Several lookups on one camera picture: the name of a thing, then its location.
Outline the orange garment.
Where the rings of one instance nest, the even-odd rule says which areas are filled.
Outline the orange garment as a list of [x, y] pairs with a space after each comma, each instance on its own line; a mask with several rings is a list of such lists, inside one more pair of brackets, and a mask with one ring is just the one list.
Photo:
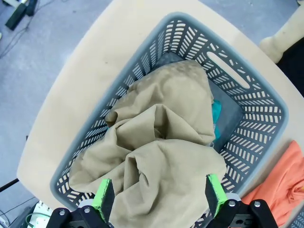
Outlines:
[[296, 141], [291, 141], [265, 181], [244, 196], [242, 202], [249, 204], [257, 199], [266, 201], [279, 227], [304, 200], [304, 155]]

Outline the black floor block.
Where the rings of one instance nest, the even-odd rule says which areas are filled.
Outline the black floor block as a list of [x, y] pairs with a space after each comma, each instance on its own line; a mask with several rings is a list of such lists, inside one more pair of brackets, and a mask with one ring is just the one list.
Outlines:
[[27, 5], [25, 3], [20, 3], [12, 13], [11, 17], [7, 20], [5, 26], [13, 31], [24, 18], [26, 9]]

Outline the beige garment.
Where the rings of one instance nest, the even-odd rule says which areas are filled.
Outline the beige garment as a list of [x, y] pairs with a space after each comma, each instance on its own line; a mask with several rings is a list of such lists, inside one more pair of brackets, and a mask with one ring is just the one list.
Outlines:
[[190, 228], [208, 208], [206, 176], [226, 173], [211, 146], [212, 103], [197, 62], [152, 71], [107, 114], [107, 132], [74, 160], [69, 186], [96, 193], [111, 179], [114, 228]]

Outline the person in black T-shirt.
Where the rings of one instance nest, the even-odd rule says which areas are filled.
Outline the person in black T-shirt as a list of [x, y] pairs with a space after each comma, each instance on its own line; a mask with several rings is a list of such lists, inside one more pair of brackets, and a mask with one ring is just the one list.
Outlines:
[[304, 97], [304, 37], [286, 50], [276, 65]]

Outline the person's right forearm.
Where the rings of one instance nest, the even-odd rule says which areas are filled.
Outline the person's right forearm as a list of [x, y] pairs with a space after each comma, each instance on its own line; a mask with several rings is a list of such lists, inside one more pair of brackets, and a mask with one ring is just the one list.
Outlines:
[[274, 34], [275, 47], [284, 52], [294, 43], [304, 37], [304, 5], [301, 5]]

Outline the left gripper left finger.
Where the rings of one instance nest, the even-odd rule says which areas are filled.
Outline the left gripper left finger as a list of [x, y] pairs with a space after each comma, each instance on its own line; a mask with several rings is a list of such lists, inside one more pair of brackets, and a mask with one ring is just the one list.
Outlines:
[[66, 208], [55, 209], [47, 228], [114, 228], [109, 222], [114, 198], [112, 180], [105, 179], [90, 205], [84, 205], [72, 212]]

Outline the person's right hand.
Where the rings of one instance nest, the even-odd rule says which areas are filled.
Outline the person's right hand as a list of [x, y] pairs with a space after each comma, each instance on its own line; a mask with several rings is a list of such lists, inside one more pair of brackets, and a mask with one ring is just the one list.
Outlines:
[[284, 51], [275, 44], [273, 37], [261, 40], [259, 48], [276, 64], [280, 61]]

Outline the white power strip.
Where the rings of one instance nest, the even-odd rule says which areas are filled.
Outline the white power strip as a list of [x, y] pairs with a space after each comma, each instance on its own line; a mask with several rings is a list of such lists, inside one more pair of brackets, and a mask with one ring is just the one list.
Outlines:
[[33, 215], [31, 215], [29, 222], [33, 225], [33, 228], [46, 228], [52, 212], [53, 210], [49, 206], [39, 201], [35, 205]]

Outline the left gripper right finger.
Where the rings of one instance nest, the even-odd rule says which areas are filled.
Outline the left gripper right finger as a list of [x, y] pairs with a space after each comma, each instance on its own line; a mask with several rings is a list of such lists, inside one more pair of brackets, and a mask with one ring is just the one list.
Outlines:
[[213, 216], [206, 228], [278, 228], [264, 200], [229, 199], [215, 174], [206, 176], [205, 195]]

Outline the teal garment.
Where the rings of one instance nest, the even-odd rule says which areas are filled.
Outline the teal garment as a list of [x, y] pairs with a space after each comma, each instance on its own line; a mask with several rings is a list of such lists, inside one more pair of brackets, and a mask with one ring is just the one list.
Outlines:
[[214, 134], [215, 134], [215, 141], [220, 138], [220, 131], [217, 126], [217, 122], [220, 117], [222, 104], [219, 100], [214, 100], [213, 104], [211, 105], [212, 109], [212, 119], [213, 119], [213, 128], [214, 128]]

